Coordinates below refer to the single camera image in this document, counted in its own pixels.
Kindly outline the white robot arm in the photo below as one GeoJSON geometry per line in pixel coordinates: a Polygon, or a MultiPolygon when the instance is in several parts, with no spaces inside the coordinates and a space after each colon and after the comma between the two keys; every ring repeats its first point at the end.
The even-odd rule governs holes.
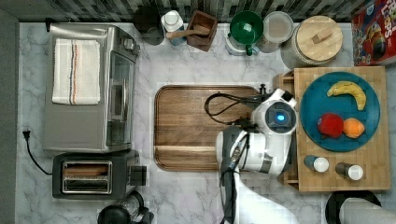
{"type": "Polygon", "coordinates": [[[223,218],[220,224],[299,224],[286,207],[275,203],[241,180],[244,171],[278,176],[290,157],[297,126],[296,100],[276,89],[250,99],[250,120],[218,133],[216,153],[223,218]]]}

